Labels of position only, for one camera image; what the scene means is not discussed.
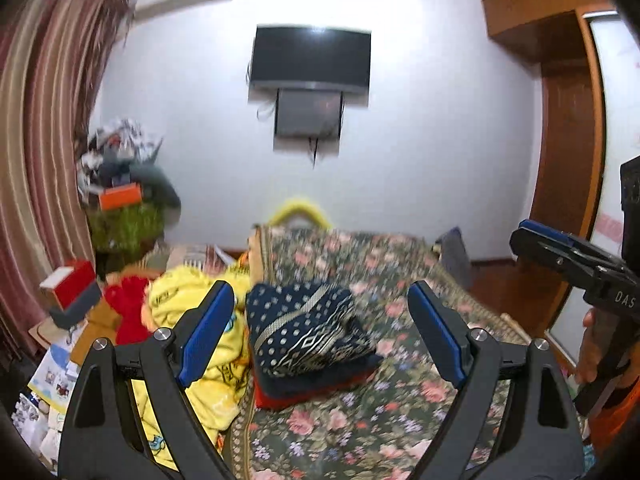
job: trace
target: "yellow blanket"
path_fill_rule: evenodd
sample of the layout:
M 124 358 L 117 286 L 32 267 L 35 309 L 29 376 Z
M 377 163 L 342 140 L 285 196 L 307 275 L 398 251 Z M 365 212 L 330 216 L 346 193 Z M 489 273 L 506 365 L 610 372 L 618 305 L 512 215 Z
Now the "yellow blanket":
M 176 267 L 149 285 L 142 319 L 151 329 L 154 326 L 174 327 L 185 311 L 199 306 L 216 280 L 229 282 L 236 296 L 236 307 L 203 377 L 187 388 L 186 394 L 205 432 L 220 450 L 219 432 L 226 430 L 238 414 L 238 402 L 246 390 L 249 351 L 244 297 L 250 288 L 248 276 L 230 270 L 212 278 L 193 267 Z M 132 383 L 142 426 L 156 461 L 176 469 L 160 433 L 144 381 Z

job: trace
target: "television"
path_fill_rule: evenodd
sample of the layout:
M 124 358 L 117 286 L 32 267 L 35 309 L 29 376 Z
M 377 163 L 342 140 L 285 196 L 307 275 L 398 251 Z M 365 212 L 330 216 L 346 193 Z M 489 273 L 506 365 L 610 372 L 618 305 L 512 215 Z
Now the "television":
M 276 99 L 275 136 L 331 139 L 340 137 L 342 93 L 280 89 Z
M 250 83 L 255 88 L 369 90 L 371 33 L 259 25 Z

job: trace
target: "curtain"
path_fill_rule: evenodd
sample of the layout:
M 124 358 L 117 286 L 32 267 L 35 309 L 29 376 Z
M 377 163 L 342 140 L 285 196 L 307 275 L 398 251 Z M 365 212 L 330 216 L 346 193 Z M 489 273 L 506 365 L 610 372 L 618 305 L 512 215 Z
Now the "curtain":
M 71 258 L 94 261 L 78 200 L 106 58 L 127 0 L 27 0 L 0 38 L 0 317 L 33 353 L 38 284 Z

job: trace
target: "floral bedspread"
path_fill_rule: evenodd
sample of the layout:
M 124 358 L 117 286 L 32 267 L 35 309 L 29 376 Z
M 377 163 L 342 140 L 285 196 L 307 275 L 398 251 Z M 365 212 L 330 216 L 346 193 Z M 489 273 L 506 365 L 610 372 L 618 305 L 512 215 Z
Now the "floral bedspread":
M 412 321 L 408 286 L 426 279 L 443 302 L 499 340 L 523 343 L 436 264 L 428 245 L 403 235 L 260 230 L 265 280 L 322 279 L 346 286 L 378 353 L 367 384 L 281 412 L 258 410 L 250 386 L 225 442 L 242 480 L 405 480 L 435 436 L 456 391 L 443 381 Z M 472 464 L 484 462 L 498 431 L 508 384 L 499 383 Z

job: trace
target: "silver screw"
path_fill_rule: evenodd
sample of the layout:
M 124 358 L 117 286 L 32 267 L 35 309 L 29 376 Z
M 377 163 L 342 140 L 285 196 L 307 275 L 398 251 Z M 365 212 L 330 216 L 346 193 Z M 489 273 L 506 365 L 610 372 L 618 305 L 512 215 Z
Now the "silver screw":
M 171 329 L 163 326 L 154 332 L 154 339 L 165 341 L 171 337 Z
M 542 338 L 537 338 L 533 340 L 533 344 L 536 346 L 538 350 L 549 350 L 549 341 Z
M 485 330 L 482 330 L 481 328 L 475 328 L 471 331 L 471 337 L 476 341 L 484 341 L 487 336 L 488 336 L 488 333 Z
M 94 344 L 92 346 L 94 347 L 94 350 L 103 350 L 107 347 L 108 343 L 109 341 L 107 341 L 106 338 L 99 337 L 94 341 Z

